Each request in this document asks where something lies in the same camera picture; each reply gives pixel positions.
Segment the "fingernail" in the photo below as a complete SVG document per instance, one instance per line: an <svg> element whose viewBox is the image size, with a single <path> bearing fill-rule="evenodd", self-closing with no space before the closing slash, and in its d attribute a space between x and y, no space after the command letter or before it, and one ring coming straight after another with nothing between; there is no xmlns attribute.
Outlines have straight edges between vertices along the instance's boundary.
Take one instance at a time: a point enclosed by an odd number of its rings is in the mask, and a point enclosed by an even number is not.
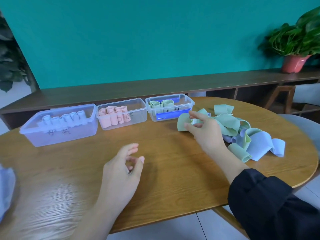
<svg viewBox="0 0 320 240"><path fill-rule="evenodd" d="M144 163L144 156L139 157L140 161L142 161L142 163Z"/></svg>

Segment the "right hand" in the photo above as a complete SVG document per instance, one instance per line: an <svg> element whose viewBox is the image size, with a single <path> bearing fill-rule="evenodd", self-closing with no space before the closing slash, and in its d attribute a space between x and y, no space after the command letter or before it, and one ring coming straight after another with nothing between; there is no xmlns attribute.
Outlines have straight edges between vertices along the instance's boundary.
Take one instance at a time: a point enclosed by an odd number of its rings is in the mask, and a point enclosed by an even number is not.
<svg viewBox="0 0 320 240"><path fill-rule="evenodd" d="M190 119L200 119L203 123L191 125L184 124L184 128L194 135L195 140L201 146L202 150L210 155L216 150L225 149L220 126L216 120L207 115L195 111L189 111Z"/></svg>

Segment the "black sleeve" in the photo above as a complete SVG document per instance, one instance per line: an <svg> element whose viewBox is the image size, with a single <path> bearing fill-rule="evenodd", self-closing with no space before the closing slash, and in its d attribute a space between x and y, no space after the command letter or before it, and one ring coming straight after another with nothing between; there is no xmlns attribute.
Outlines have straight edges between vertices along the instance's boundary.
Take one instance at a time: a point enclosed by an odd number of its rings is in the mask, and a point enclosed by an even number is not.
<svg viewBox="0 0 320 240"><path fill-rule="evenodd" d="M246 169L230 185L228 202L251 240L320 240L320 212L292 190L277 177Z"/></svg>

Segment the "wood grain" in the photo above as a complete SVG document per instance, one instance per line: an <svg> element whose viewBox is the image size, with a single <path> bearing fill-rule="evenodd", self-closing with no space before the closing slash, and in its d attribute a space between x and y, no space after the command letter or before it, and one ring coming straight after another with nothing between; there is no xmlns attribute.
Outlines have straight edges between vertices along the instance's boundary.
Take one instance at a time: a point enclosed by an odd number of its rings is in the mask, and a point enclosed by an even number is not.
<svg viewBox="0 0 320 240"><path fill-rule="evenodd" d="M318 68L304 67L300 73L296 74L283 74L280 69L266 69L49 88L39 90L0 109L0 114L46 110L85 103L103 104L108 101L147 98L162 94L213 91L319 78L320 70Z"/></svg>
<svg viewBox="0 0 320 240"><path fill-rule="evenodd" d="M310 139L277 114L241 101L195 97L194 110L214 104L235 106L234 116L248 120L273 138L286 141L285 157L267 153L247 165L296 187L318 166ZM0 136L0 162L17 174L14 202L0 224L1 239L66 239L95 203L103 165L125 144L139 143L145 165L137 192L112 232L176 218L227 204L229 184L177 120L144 123L103 131L95 136L33 147L14 129Z"/></svg>

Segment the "left hand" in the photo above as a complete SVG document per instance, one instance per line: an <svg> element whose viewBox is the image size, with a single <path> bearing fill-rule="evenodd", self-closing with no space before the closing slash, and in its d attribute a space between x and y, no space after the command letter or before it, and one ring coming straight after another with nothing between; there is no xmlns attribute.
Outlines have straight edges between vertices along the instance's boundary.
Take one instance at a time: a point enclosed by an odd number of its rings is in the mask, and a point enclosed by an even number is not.
<svg viewBox="0 0 320 240"><path fill-rule="evenodd" d="M115 218L132 199L140 182L144 157L130 156L138 151L138 146L136 143L123 146L103 168L102 185L96 206L101 211L112 213ZM127 167L126 161L135 163L134 168Z"/></svg>

